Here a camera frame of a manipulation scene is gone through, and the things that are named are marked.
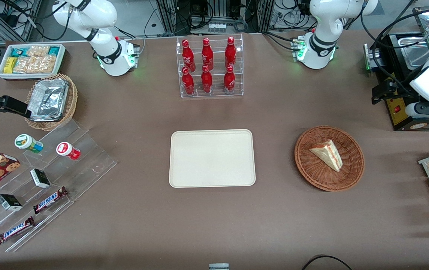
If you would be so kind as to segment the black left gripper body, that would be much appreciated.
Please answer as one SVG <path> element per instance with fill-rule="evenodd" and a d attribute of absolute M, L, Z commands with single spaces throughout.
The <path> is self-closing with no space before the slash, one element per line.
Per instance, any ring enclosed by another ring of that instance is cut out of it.
<path fill-rule="evenodd" d="M 372 88 L 372 104 L 391 99 L 407 99 L 408 104 L 418 101 L 417 92 L 409 85 L 413 80 L 401 81 L 399 86 L 392 78 L 376 76 L 378 84 Z"/>

